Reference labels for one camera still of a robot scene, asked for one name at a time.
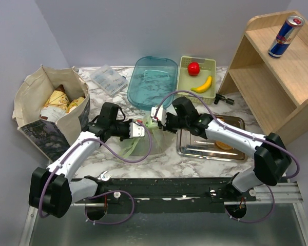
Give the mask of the beige canvas tote bag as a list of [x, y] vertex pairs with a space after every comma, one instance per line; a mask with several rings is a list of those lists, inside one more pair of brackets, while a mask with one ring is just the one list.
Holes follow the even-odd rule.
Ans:
[[88, 124], [89, 111], [89, 87], [75, 68], [41, 66], [20, 86], [12, 118], [42, 154], [56, 161]]

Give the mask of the metal tray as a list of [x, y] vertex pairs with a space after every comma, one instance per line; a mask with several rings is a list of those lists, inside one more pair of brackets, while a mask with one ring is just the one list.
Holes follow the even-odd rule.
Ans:
[[177, 132], [177, 153], [184, 157], [214, 159], [223, 161], [247, 161], [247, 155], [235, 149], [222, 149], [215, 140], [193, 136], [188, 131]]

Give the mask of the red bull can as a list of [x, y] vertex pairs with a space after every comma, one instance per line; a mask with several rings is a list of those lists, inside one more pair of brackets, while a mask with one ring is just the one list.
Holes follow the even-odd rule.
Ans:
[[268, 54], [272, 58], [280, 58], [291, 42], [294, 40], [300, 29], [305, 24], [302, 17], [290, 15], [283, 23], [281, 29], [277, 33], [272, 45], [268, 50]]

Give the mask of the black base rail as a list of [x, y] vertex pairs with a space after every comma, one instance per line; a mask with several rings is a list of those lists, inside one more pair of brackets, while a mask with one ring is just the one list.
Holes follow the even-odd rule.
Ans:
[[256, 201], [249, 192], [241, 195], [228, 193], [229, 177], [214, 178], [112, 178], [100, 182], [95, 195], [106, 192], [119, 192], [106, 198], [96, 197], [87, 200], [91, 211], [98, 211], [95, 202], [106, 201], [110, 214], [128, 213], [224, 213], [226, 202], [232, 205], [241, 201]]

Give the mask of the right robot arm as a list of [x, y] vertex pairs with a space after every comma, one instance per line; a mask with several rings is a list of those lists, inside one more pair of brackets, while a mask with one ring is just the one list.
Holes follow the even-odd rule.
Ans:
[[283, 141], [275, 133], [265, 136], [233, 127], [217, 119], [212, 112], [199, 113], [184, 96], [175, 99], [172, 105], [176, 114], [166, 112], [163, 107], [152, 109], [151, 117], [162, 130], [171, 133], [186, 130], [191, 135], [222, 142], [254, 160], [252, 168], [237, 173], [226, 185], [226, 196], [230, 200], [239, 200], [255, 186], [275, 186], [292, 162]]

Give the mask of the green plastic grocery bag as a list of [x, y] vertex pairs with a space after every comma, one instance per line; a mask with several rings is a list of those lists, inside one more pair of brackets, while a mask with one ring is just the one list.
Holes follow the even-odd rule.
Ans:
[[[152, 148], [150, 155], [161, 154], [165, 152], [174, 142], [175, 135], [173, 133], [162, 131], [151, 121], [150, 115], [146, 115], [140, 119], [150, 132], [152, 140]], [[121, 150], [119, 155], [127, 158], [129, 156], [144, 156], [149, 149], [149, 138], [145, 134], [144, 137], [127, 139], [121, 142]]]

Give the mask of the glazed donut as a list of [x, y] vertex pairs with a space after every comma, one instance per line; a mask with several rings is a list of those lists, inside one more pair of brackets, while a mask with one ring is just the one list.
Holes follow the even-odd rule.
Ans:
[[222, 150], [231, 150], [231, 149], [233, 149], [233, 147], [231, 147], [231, 146], [229, 146], [229, 145], [227, 145], [227, 144], [225, 144], [225, 143], [223, 143], [221, 141], [215, 141], [215, 145], [218, 148], [222, 149]]

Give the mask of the red apple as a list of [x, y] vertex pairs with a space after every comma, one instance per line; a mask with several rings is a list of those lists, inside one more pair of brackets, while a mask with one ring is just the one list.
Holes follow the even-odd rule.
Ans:
[[197, 76], [200, 73], [200, 65], [197, 62], [191, 62], [187, 66], [187, 72], [190, 76]]

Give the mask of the pale green plastic basket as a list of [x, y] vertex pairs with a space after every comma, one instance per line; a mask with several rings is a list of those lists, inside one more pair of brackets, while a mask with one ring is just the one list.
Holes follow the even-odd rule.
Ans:
[[[198, 63], [200, 67], [200, 72], [196, 76], [188, 74], [187, 67], [192, 62]], [[197, 93], [193, 91], [207, 105], [213, 103], [216, 97], [216, 61], [208, 58], [182, 56], [180, 59], [177, 91], [191, 91], [191, 88], [200, 87], [205, 84], [209, 76], [212, 77], [212, 82], [206, 92]]]

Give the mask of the wooden shelf unit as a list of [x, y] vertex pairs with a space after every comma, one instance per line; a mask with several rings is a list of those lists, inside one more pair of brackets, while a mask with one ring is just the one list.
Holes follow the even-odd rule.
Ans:
[[290, 15], [283, 11], [255, 16], [219, 88], [240, 92], [264, 134], [276, 133], [290, 144], [308, 131], [308, 22], [280, 58], [268, 49]]

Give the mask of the clear plastic compartment box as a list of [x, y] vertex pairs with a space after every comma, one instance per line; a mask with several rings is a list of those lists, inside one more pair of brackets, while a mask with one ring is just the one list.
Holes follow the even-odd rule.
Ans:
[[128, 83], [125, 77], [108, 65], [96, 69], [89, 77], [92, 82], [111, 97], [122, 91]]

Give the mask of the teal transparent plastic container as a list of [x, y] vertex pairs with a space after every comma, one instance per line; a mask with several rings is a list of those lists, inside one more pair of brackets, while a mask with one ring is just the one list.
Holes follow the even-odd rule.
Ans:
[[176, 90], [178, 70], [178, 65], [168, 58], [140, 58], [128, 86], [128, 101], [140, 110], [150, 111]]

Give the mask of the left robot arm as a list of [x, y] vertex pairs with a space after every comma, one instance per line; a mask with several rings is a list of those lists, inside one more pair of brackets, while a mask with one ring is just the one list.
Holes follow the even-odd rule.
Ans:
[[31, 176], [29, 205], [38, 209], [41, 218], [63, 217], [76, 193], [70, 183], [81, 164], [111, 137], [130, 139], [133, 119], [118, 119], [122, 108], [110, 102], [103, 104], [100, 114], [81, 131], [77, 140], [52, 165], [36, 168]]

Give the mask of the yellow banana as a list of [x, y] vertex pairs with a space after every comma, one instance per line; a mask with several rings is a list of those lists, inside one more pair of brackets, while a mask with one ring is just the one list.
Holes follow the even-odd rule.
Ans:
[[212, 80], [212, 76], [208, 76], [206, 82], [203, 85], [196, 88], [191, 88], [191, 90], [196, 93], [204, 93], [211, 87]]

